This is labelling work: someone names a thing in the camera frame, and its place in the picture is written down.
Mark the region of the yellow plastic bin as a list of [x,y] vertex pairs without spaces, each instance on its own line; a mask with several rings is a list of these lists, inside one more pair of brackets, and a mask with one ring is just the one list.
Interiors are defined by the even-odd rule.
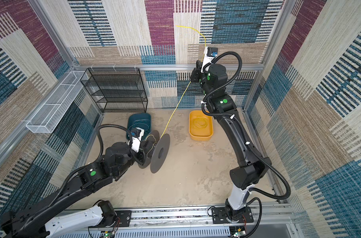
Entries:
[[202,111],[194,110],[189,114],[189,134],[192,140],[208,141],[214,133],[213,118]]

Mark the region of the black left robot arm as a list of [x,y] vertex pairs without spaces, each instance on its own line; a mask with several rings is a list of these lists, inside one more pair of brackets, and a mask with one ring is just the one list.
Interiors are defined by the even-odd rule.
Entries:
[[[105,149],[100,134],[104,128],[125,131],[129,142],[116,142]],[[35,205],[2,216],[1,228],[7,238],[57,238],[84,227],[113,227],[118,223],[113,206],[106,200],[77,213],[59,214],[75,202],[118,181],[134,163],[146,168],[159,133],[154,131],[144,137],[138,128],[129,130],[119,125],[104,124],[96,129],[96,134],[100,153],[95,161],[70,172],[57,191]]]

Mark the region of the teal plastic bin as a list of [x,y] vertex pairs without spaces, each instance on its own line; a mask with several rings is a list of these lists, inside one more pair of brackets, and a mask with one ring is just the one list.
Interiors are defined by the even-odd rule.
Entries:
[[128,119],[128,130],[131,131],[132,128],[144,129],[144,136],[142,139],[145,139],[151,132],[151,115],[149,113],[131,115]]

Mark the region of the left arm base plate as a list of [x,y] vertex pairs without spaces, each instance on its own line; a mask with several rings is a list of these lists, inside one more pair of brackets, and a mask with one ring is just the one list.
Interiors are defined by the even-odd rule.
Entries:
[[111,215],[107,215],[102,221],[91,228],[118,228],[129,227],[131,221],[131,210],[117,210]]

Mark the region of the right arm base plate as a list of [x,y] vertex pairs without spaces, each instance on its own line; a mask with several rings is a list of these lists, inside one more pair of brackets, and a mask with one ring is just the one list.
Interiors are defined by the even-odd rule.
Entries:
[[208,209],[207,214],[212,217],[214,224],[230,223],[253,223],[253,213],[250,207],[244,207],[240,210],[232,210],[229,206],[215,207]]

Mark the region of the grey perforated cable spool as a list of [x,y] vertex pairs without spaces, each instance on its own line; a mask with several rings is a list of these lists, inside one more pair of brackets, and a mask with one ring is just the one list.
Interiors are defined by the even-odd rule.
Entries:
[[154,143],[154,152],[151,158],[151,162],[149,165],[138,164],[138,166],[141,169],[145,169],[150,166],[151,173],[155,174],[161,169],[168,155],[170,148],[170,135],[164,134],[163,136],[160,136],[159,131],[154,130],[148,134],[148,136],[141,142],[140,145],[148,142]]

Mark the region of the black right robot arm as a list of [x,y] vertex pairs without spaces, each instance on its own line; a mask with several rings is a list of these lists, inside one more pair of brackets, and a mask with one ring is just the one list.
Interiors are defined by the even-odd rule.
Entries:
[[[225,56],[234,56],[238,60],[238,69],[231,78],[228,77],[226,68],[218,63],[218,60]],[[205,47],[204,59],[196,62],[190,76],[190,81],[198,83],[203,91],[203,114],[213,117],[223,128],[237,157],[239,166],[230,170],[233,189],[225,203],[225,219],[230,223],[236,223],[249,214],[248,197],[251,192],[275,200],[285,200],[291,195],[286,178],[272,166],[271,160],[263,157],[255,147],[243,126],[234,100],[226,93],[226,87],[239,76],[242,65],[242,59],[236,52],[218,54],[217,48]],[[286,191],[283,195],[273,195],[256,188],[255,185],[268,170],[284,184]]]

